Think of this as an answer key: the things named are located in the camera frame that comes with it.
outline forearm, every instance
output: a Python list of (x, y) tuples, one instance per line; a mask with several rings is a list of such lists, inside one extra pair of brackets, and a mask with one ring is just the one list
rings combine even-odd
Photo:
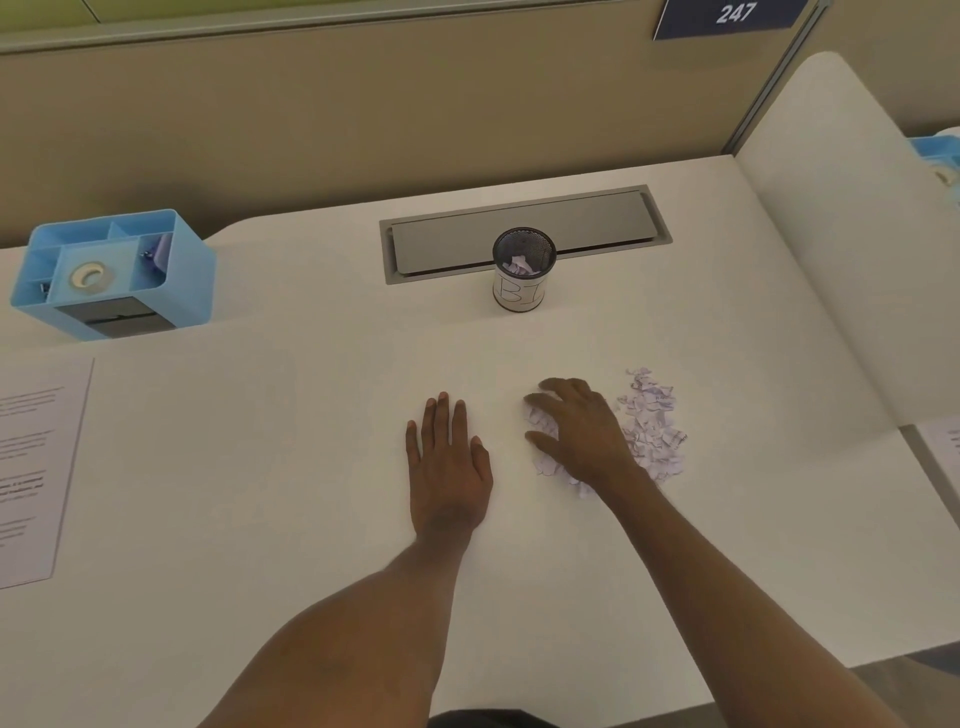
[(646, 473), (623, 474), (604, 500), (650, 571), (731, 728), (902, 728)]
[(468, 529), (430, 529), (386, 569), (293, 618), (202, 728), (421, 728), (468, 541)]

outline dark blue sign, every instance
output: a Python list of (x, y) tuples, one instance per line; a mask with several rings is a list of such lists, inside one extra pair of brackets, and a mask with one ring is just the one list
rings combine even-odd
[(666, 0), (654, 40), (790, 28), (806, 0)]

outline mesh pencil cup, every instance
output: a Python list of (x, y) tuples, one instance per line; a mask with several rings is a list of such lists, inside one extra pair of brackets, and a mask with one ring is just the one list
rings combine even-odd
[(557, 246), (546, 233), (533, 228), (501, 233), (493, 243), (493, 298), (508, 311), (532, 311), (543, 300), (556, 262)]

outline green panel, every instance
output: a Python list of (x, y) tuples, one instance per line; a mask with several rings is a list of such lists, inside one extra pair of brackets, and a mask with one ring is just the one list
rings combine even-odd
[(324, 0), (87, 0), (102, 22), (322, 5)]
[(95, 22), (81, 0), (0, 0), (0, 33)]

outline person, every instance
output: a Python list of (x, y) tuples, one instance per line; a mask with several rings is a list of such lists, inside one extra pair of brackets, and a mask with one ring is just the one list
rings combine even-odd
[[(526, 400), (559, 438), (534, 446), (613, 511), (730, 728), (903, 728), (900, 720), (713, 547), (636, 464), (616, 416), (581, 379), (547, 379)], [(406, 429), (416, 538), (384, 570), (294, 617), (201, 728), (548, 728), (518, 711), (431, 718), (453, 591), (487, 514), (490, 455), (468, 440), (467, 408), (441, 392)]]

